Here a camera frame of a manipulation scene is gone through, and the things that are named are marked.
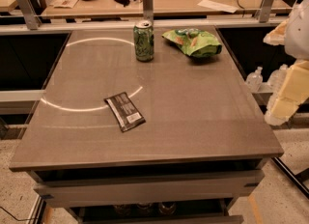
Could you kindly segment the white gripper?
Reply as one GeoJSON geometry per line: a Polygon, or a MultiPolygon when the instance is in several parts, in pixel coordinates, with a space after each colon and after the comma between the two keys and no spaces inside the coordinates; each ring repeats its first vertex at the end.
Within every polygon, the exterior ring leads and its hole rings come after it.
{"type": "Polygon", "coordinates": [[[286,70],[284,80],[271,95],[265,121],[272,126],[287,122],[298,107],[309,99],[309,0],[295,5],[289,20],[282,21],[263,39],[269,45],[284,45],[287,54],[296,59],[286,70]]]}

